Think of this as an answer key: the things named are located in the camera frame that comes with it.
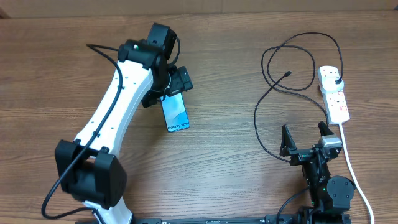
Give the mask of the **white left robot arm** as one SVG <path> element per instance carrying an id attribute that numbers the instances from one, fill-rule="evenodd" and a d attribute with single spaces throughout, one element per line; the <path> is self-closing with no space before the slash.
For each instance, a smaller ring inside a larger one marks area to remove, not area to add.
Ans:
<path id="1" fill-rule="evenodd" d="M 73 141 L 61 140 L 55 148 L 55 186 L 81 202 L 96 223 L 135 221 L 123 199 L 127 174 L 119 155 L 137 108 L 160 104 L 170 133 L 190 126 L 182 94 L 193 83 L 187 69 L 176 66 L 173 50 L 180 50 L 180 39 L 158 23 L 147 38 L 120 45 L 112 82 L 95 113 Z"/>

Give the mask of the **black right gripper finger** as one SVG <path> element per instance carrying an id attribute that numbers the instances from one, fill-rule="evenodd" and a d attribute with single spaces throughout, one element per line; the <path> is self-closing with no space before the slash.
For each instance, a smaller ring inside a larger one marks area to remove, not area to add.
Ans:
<path id="1" fill-rule="evenodd" d="M 323 121 L 320 121 L 318 123 L 318 128 L 320 131 L 320 136 L 331 136 L 334 135 L 334 132 L 331 131 L 326 123 Z"/>
<path id="2" fill-rule="evenodd" d="M 282 157 L 287 157 L 291 155 L 291 151 L 295 150 L 296 150 L 295 142 L 292 138 L 288 126 L 285 124 L 282 127 L 282 140 L 281 140 L 279 155 Z"/>

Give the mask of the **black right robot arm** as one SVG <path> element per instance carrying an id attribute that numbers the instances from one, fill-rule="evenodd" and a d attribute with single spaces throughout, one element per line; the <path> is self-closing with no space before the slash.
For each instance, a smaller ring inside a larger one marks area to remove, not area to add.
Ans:
<path id="1" fill-rule="evenodd" d="M 289 157 L 291 166 L 302 167 L 307 188 L 289 198 L 280 210 L 304 192 L 309 192 L 312 206 L 302 206 L 296 214 L 286 218 L 278 212 L 275 218 L 277 223 L 351 223 L 346 212 L 351 208 L 356 185 L 346 177 L 331 176 L 327 165 L 339 156 L 343 143 L 323 121 L 319 122 L 318 128 L 319 141 L 310 149 L 298 149 L 287 125 L 282 127 L 280 155 Z"/>

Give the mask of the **Samsung Galaxy smartphone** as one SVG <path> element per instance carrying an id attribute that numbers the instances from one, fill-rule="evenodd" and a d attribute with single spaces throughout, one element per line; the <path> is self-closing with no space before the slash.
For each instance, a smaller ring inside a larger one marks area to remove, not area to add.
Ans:
<path id="1" fill-rule="evenodd" d="M 181 93 L 166 96 L 161 102 L 167 131 L 172 133 L 190 127 L 185 103 Z"/>

